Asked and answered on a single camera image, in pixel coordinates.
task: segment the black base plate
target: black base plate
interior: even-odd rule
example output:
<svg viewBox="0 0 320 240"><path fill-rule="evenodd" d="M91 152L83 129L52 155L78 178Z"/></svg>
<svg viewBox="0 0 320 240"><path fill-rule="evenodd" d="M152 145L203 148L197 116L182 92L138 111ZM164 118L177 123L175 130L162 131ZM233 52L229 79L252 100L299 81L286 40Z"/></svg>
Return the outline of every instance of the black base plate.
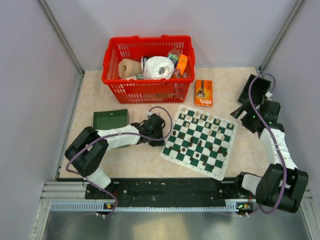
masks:
<svg viewBox="0 0 320 240"><path fill-rule="evenodd" d="M224 207L226 199L239 199L235 177L213 178L113 178L106 188L118 199L118 207ZM242 197L249 197L245 192ZM87 185L85 199L112 199Z"/></svg>

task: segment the chessboard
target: chessboard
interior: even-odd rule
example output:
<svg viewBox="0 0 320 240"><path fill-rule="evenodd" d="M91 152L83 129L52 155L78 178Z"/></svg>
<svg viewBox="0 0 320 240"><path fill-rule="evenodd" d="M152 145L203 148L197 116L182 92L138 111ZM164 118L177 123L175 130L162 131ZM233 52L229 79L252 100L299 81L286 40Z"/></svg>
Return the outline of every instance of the chessboard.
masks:
<svg viewBox="0 0 320 240"><path fill-rule="evenodd" d="M181 105L160 156L222 181L237 128L235 121Z"/></svg>

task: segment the small orange card box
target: small orange card box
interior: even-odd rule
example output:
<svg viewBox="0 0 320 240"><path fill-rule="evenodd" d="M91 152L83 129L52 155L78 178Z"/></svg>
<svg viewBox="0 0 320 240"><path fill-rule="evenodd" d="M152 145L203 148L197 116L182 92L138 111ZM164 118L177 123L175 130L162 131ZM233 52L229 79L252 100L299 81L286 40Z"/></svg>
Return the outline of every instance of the small orange card box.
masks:
<svg viewBox="0 0 320 240"><path fill-rule="evenodd" d="M195 80L194 105L212 107L213 82L211 80Z"/></svg>

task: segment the white wall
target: white wall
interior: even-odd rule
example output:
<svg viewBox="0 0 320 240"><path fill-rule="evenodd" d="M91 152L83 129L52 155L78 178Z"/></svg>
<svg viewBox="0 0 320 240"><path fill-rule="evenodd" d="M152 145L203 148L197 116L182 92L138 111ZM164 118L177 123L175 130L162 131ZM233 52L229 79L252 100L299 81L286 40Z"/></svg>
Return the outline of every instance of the white wall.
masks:
<svg viewBox="0 0 320 240"><path fill-rule="evenodd" d="M259 66L295 0L47 0L81 66L112 37L190 35L198 67Z"/></svg>
<svg viewBox="0 0 320 240"><path fill-rule="evenodd" d="M29 237L80 75L35 0L0 8L0 239Z"/></svg>
<svg viewBox="0 0 320 240"><path fill-rule="evenodd" d="M309 174L320 209L320 1L305 1L266 73L277 79L274 100L280 101L287 145L296 165Z"/></svg>

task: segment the wire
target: wire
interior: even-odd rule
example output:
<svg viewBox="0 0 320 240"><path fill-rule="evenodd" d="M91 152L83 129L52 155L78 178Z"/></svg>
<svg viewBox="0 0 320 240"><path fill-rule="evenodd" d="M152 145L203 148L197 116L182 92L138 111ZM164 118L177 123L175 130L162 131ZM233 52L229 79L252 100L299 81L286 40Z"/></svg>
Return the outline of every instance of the wire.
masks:
<svg viewBox="0 0 320 240"><path fill-rule="evenodd" d="M273 132L271 131L269 125L266 123L266 121L264 120L264 118L261 116L261 114L260 114L260 113L258 112L258 110L256 109L256 106L255 106L255 104L254 104L254 102L253 102L253 100L252 100L252 93L251 93L252 86L253 86L254 82L255 82L258 78L260 78L260 77L262 77L262 76L270 76L270 77L273 79L273 87L272 87L272 89L271 89L271 92L273 92L273 90L274 90L275 87L276 87L276 79L275 79L275 77L274 77L272 74L270 74L270 73L261 73L261 74L259 74L258 76L256 76L256 77L252 80L252 82L250 83L250 85L249 85L249 91L248 91L249 94L248 94L248 95L249 95L250 104L251 104L251 106L252 106L255 114L256 114L256 115L258 116L258 118L261 120L261 122L263 123L264 127L269 131L269 133L270 133L270 135L271 135L271 138L272 138L272 140L273 140L273 142L274 142L274 145L275 145L275 146L278 146L278 147L276 147L276 152L278 153L279 158L280 158L281 163L282 163L282 168L283 168L282 186L281 186L279 196L278 196L278 198L277 198L274 206L272 207L271 210L265 211L265 210L262 208L262 206L259 205L260 210L261 210L264 214L272 214L272 213L274 213L274 212L277 210L277 208L278 208L278 206L279 206L279 204L280 204L280 202L281 202L281 199L282 199L282 197L283 197L283 195L284 195L284 192L285 192L286 180L287 180L287 168L286 168L286 162L285 162L285 160L284 160L284 157L282 156L282 153L281 153L281 151L279 150L279 145L278 145L278 143L277 143L277 140L276 140L275 135L274 135Z"/></svg>
<svg viewBox="0 0 320 240"><path fill-rule="evenodd" d="M166 139L167 137L169 137L169 135L171 134L172 132L172 129L173 129L173 120L172 120L172 117L170 115L170 113L162 106L154 106L152 108L150 108L149 112L153 109L162 109L166 112L166 114L169 116L169 119L170 119L170 130L169 132L167 133L167 135L165 135L164 137L162 138L153 138L153 137L149 137L149 136L145 136L145 135L142 135L142 134L139 134L139 133L135 133L135 132L122 132L122 133L114 133L114 134L109 134L109 135L105 135L105 136L102 136L102 137L99 137L97 138L96 140L92 141L91 143L89 143L87 146L85 146L82 150L80 150L65 166L65 170L69 173L73 173L73 174L77 174L77 175L80 175L80 173L78 173L77 171L73 171L71 169L69 169L70 165L81 155L83 154L88 148L90 148L92 145L94 145L96 142L100 141L100 140L103 140L103 139L107 139L107 138L112 138L112 137L116 137L118 135L135 135L135 136L140 136L142 138L145 138L145 139L148 139L148 140L151 140L151 141L162 141L164 139ZM105 215L105 218L106 217L109 217L111 216L117 206L118 206L118 200L117 198L111 193L109 192L108 190L106 189L103 189L102 187L99 187L98 185L96 185L95 183L93 183L92 181L90 181L89 179L85 178L85 180L87 180L92 186L94 186L95 188L99 189L100 191L103 191L105 192L106 194L108 194L109 196L111 196L113 199L114 199L114 206L112 208L112 211L109 212L108 214ZM52 231L52 233L54 235L58 235L60 233L62 233L63 231L65 231L70 225L72 225L73 223L75 223L77 220L85 217L85 216L88 216L88 215L93 215L95 213L85 213L81 216L79 216L78 218L74 219L73 221L71 221L70 223L68 223L65 227L63 227L62 229L60 229L59 231L54 231L53 230L53 226L52 224L50 225L50 229Z"/></svg>

